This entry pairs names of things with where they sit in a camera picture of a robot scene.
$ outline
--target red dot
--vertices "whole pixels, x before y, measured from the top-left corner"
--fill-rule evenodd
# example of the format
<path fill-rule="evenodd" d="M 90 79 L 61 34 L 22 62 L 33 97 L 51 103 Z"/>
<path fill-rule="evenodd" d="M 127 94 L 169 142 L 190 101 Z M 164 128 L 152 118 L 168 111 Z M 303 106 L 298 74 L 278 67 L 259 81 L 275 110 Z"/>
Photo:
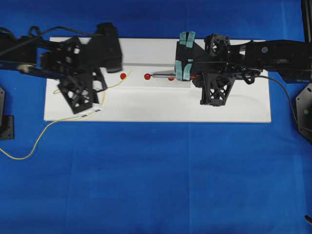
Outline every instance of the red dot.
<path fill-rule="evenodd" d="M 149 80 L 149 79 L 151 78 L 151 75 L 148 74 L 148 73 L 146 73 L 146 74 L 144 75 L 144 78 L 145 78 L 146 80 Z"/>
<path fill-rule="evenodd" d="M 126 79 L 127 75 L 125 73 L 120 74 L 120 79 Z"/>

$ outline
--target yellow cable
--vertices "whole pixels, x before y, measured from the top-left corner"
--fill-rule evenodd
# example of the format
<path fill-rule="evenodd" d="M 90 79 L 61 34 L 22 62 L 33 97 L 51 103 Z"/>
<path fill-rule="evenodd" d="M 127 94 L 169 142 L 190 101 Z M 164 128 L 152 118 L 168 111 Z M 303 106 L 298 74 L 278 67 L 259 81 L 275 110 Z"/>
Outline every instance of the yellow cable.
<path fill-rule="evenodd" d="M 120 81 L 120 82 L 117 83 L 116 85 L 109 86 L 109 87 L 107 87 L 107 88 L 114 88 L 114 87 L 116 87 L 116 86 L 122 84 L 122 83 L 124 82 L 125 79 L 123 79 L 122 81 Z M 101 107 L 103 107 L 105 100 L 106 100 L 106 93 L 105 93 L 105 91 L 104 91 L 104 92 L 103 92 L 102 102 L 101 102 Z M 37 138 L 37 140 L 36 140 L 36 142 L 35 142 L 35 144 L 34 144 L 34 146 L 33 146 L 33 149 L 31 150 L 31 152 L 30 152 L 27 156 L 25 156 L 25 157 L 13 157 L 13 156 L 11 156 L 10 154 L 8 154 L 6 151 L 4 151 L 4 150 L 1 149 L 1 148 L 0 148 L 0 151 L 1 151 L 2 153 L 4 153 L 6 156 L 8 156 L 9 158 L 14 159 L 14 160 L 24 160 L 24 159 L 27 159 L 27 158 L 29 158 L 29 157 L 34 153 L 34 151 L 35 151 L 35 149 L 36 149 L 36 147 L 37 147 L 37 145 L 38 145 L 38 142 L 39 142 L 40 139 L 42 138 L 42 136 L 43 136 L 43 134 L 45 133 L 45 131 L 46 131 L 52 124 L 55 124 L 55 123 L 57 123 L 57 122 L 63 122 L 63 121 L 77 121 L 77 120 L 80 120 L 80 119 L 83 119 L 83 118 L 86 118 L 86 117 L 93 116 L 95 113 L 96 113 L 96 112 L 93 111 L 93 112 L 91 112 L 90 114 L 88 114 L 88 115 L 85 116 L 85 117 L 63 118 L 63 119 L 55 120 L 55 121 L 49 123 L 47 126 L 45 126 L 45 128 L 43 129 L 43 131 L 40 133 L 40 135 L 39 135 L 39 137 Z"/>

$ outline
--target white platform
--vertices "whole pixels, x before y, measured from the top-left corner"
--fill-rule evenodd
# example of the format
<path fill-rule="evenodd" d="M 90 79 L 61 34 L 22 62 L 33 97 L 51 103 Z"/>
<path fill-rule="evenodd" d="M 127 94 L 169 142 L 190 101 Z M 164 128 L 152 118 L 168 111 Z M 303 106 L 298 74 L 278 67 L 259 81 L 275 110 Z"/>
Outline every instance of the white platform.
<path fill-rule="evenodd" d="M 62 41 L 67 38 L 51 38 Z M 88 39 L 81 38 L 82 43 Z M 144 79 L 145 73 L 174 70 L 178 39 L 120 39 L 124 73 L 132 74 L 120 86 L 106 91 L 101 112 L 83 121 L 138 121 L 138 122 L 270 122 L 269 82 L 257 78 L 247 85 L 237 80 L 225 106 L 202 106 L 201 89 L 191 82 L 169 81 L 166 78 Z M 203 40 L 195 40 L 204 47 Z M 245 40 L 232 40 L 242 44 Z M 120 81 L 120 73 L 107 74 L 109 86 Z M 48 79 L 44 120 L 73 117 L 61 94 L 53 94 L 58 81 Z"/>

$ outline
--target blue fabric surface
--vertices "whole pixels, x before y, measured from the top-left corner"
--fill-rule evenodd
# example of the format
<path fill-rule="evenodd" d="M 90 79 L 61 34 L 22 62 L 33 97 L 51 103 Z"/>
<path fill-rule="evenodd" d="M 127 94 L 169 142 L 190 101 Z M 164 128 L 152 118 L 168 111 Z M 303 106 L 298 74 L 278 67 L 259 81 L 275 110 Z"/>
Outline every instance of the blue fabric surface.
<path fill-rule="evenodd" d="M 105 21 L 122 37 L 304 39 L 298 0 L 1 2 L 0 25 L 17 36 L 31 25 L 94 32 Z M 45 83 L 0 71 L 16 129 L 0 147 L 13 155 L 25 155 L 46 125 Z M 303 87 L 287 85 L 292 97 Z M 0 233 L 312 232 L 304 220 L 312 214 L 312 146 L 280 87 L 270 83 L 270 93 L 269 124 L 56 124 L 29 160 L 0 157 Z"/>

